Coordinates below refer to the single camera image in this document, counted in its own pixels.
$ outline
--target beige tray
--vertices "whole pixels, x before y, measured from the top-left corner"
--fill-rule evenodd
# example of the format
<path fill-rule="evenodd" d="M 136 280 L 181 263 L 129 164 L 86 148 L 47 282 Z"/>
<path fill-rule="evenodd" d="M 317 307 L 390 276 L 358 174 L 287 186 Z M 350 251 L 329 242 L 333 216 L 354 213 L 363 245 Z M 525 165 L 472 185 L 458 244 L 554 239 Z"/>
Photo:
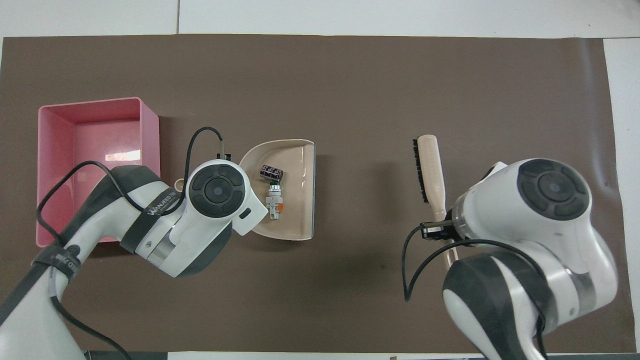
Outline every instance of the beige tray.
<path fill-rule="evenodd" d="M 284 171 L 280 183 L 284 208 L 278 220 L 265 217 L 253 231 L 275 239 L 311 239 L 314 235 L 316 199 L 316 145 L 302 139 L 275 140 L 262 143 L 244 155 L 240 167 L 249 177 L 255 194 L 264 203 L 269 182 L 260 177 L 263 165 Z"/>

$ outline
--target white floor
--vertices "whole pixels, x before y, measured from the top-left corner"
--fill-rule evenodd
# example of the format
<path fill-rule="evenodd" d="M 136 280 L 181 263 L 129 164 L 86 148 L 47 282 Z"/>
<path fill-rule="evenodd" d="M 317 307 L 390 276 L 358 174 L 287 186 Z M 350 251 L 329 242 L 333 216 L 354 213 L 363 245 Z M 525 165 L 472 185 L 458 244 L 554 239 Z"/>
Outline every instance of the white floor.
<path fill-rule="evenodd" d="M 0 41 L 175 33 L 605 38 L 628 269 L 639 273 L 640 1 L 0 0 Z M 640 319 L 640 279 L 630 282 Z"/>

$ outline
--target pink plastic bin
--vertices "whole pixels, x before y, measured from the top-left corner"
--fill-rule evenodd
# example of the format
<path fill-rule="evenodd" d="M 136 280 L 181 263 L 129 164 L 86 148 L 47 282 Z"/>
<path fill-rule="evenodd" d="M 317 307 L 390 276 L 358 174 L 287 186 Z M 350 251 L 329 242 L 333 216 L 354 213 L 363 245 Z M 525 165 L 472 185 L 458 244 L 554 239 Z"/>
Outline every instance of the pink plastic bin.
<path fill-rule="evenodd" d="M 108 168 L 145 165 L 160 175 L 158 116 L 141 99 L 129 97 L 47 105 L 38 111 L 38 204 L 78 163 L 96 160 Z M 60 232 L 104 172 L 87 165 L 47 202 L 42 216 Z M 53 237 L 36 224 L 36 244 Z"/>

